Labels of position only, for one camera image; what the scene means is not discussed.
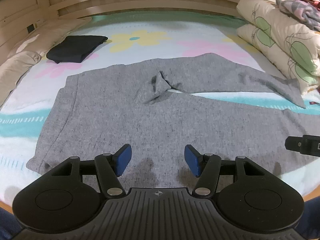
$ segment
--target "blue gripper pad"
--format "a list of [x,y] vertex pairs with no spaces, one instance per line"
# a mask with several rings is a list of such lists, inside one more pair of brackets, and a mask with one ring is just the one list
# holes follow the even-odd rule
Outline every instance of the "blue gripper pad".
[[201,167],[199,164],[199,153],[196,149],[194,149],[191,145],[186,145],[184,148],[184,159],[186,163],[188,164],[191,172],[196,177],[200,177],[201,175]]
[[115,174],[120,177],[128,166],[132,156],[130,144],[123,145],[113,156],[115,160]]

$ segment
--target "yellow flower print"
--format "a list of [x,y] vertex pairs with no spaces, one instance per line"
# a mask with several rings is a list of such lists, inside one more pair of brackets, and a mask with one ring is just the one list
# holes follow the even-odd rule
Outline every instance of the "yellow flower print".
[[222,39],[225,42],[234,42],[243,49],[245,49],[247,52],[252,52],[252,53],[258,53],[259,51],[252,46],[251,44],[247,43],[245,40],[241,39],[239,36],[228,34],[227,38]]
[[110,52],[119,52],[130,48],[134,43],[140,46],[151,46],[160,44],[159,40],[169,40],[165,37],[166,32],[150,32],[146,30],[135,31],[131,34],[115,34],[111,36],[114,45],[110,48]]

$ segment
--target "folded black cloth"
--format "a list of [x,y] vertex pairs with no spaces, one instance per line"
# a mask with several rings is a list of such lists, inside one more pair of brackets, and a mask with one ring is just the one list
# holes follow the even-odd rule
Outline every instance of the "folded black cloth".
[[107,39],[105,36],[95,35],[67,36],[63,42],[50,49],[46,56],[55,63],[81,63],[96,47]]

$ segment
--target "blanket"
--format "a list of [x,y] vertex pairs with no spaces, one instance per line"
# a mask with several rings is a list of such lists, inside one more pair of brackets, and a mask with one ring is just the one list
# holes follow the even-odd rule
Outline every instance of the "blanket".
[[298,19],[310,30],[320,31],[320,12],[316,7],[300,0],[276,0],[280,11]]
[[311,90],[317,89],[320,85],[320,77],[313,76],[305,71],[295,60],[284,53],[275,42],[271,46],[268,46],[270,38],[265,39],[265,34],[258,27],[246,24],[237,29],[237,34],[261,51],[286,78],[297,78],[302,95],[306,95]]
[[261,35],[271,47],[275,42],[290,58],[310,74],[320,76],[320,32],[282,13],[267,0],[240,0],[238,12],[263,30]]
[[[120,178],[125,189],[191,188],[196,180],[183,150],[192,144],[201,153],[215,153],[223,159],[248,156],[280,175],[316,159],[286,151],[284,141],[289,135],[319,135],[320,121],[288,109],[187,93],[283,90],[293,98],[294,90],[281,84],[266,73],[212,53],[114,65],[69,76],[27,168],[44,174],[70,156],[89,160],[129,143],[132,160]],[[184,93],[170,92],[173,88]]]

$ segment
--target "pink flower print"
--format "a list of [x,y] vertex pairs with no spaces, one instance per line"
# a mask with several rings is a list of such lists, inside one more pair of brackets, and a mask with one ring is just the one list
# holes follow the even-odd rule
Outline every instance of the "pink flower print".
[[[92,53],[91,55],[89,55],[89,57],[87,57],[85,60],[88,59],[95,59],[97,58],[99,55],[97,53]],[[62,73],[65,70],[76,70],[82,67],[82,63],[73,63],[73,62],[63,62],[63,63],[59,63],[56,64],[54,61],[52,60],[47,60],[46,64],[48,65],[47,68],[45,68],[43,71],[39,72],[35,78],[41,78],[45,75],[49,75],[50,78],[56,78],[60,75],[62,75]]]
[[202,40],[181,41],[178,44],[189,47],[189,49],[183,52],[183,57],[196,57],[205,53],[215,53],[242,65],[249,64],[249,54],[246,51],[235,49],[230,44],[211,43]]
[[207,41],[180,41],[178,42],[179,45],[189,47],[190,49],[183,52],[183,57],[196,57],[199,55],[203,55],[206,53],[215,53],[215,51],[218,49],[219,45],[214,44]]

